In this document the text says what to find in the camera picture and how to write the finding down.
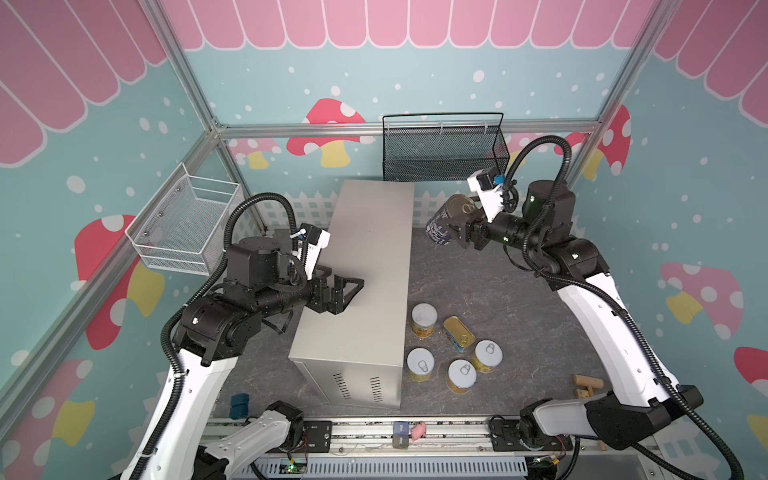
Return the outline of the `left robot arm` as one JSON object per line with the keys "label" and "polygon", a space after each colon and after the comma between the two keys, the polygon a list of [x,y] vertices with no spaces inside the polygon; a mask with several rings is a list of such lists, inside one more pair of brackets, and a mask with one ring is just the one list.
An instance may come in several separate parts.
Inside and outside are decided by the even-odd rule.
{"label": "left robot arm", "polygon": [[[263,202],[287,214],[291,247],[281,250],[269,237],[233,240],[240,217]],[[276,401],[235,433],[207,445],[201,439],[224,381],[249,341],[267,326],[286,328],[275,316],[292,318],[307,307],[338,315],[364,288],[361,278],[335,276],[319,265],[330,234],[297,224],[291,202],[265,192],[237,205],[223,233],[222,255],[205,283],[163,326],[160,346],[169,372],[140,447],[121,473],[123,479],[227,479],[244,468],[263,476],[255,462],[272,450],[292,459],[307,452],[304,414]]]}

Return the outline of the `dark blue tall can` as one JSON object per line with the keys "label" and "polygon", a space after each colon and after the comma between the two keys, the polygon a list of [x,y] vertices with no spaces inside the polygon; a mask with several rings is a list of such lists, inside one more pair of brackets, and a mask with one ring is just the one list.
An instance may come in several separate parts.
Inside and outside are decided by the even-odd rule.
{"label": "dark blue tall can", "polygon": [[429,239],[438,245],[446,245],[454,237],[456,228],[450,223],[477,209],[475,200],[463,194],[454,194],[429,219],[425,230]]}

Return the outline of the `yellow can white lid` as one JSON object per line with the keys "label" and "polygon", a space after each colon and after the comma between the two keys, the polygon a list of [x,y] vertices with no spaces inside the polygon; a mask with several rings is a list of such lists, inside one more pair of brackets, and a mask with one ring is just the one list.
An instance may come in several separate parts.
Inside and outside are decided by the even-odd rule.
{"label": "yellow can white lid", "polygon": [[419,338],[428,338],[434,333],[438,314],[434,306],[419,303],[411,311],[411,328]]}

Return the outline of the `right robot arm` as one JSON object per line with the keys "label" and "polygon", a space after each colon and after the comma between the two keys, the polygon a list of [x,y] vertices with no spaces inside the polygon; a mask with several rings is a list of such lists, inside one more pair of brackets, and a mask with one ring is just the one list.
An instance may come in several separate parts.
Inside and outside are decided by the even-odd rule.
{"label": "right robot arm", "polygon": [[[562,157],[552,180],[529,184],[520,197],[514,175],[536,148],[552,144]],[[591,241],[571,232],[575,195],[566,176],[572,163],[568,141],[545,135],[526,145],[512,165],[499,164],[473,172],[467,179],[480,207],[441,219],[462,247],[483,249],[490,242],[515,248],[522,268],[542,278],[575,315],[608,374],[609,391],[582,400],[543,399],[524,407],[516,437],[529,449],[560,435],[576,441],[599,440],[615,450],[632,448],[681,479],[690,473],[642,446],[642,441],[673,421],[686,417],[715,446],[730,476],[744,470],[735,453],[697,413],[703,398],[693,385],[683,385],[663,365],[624,306],[609,267]]]}

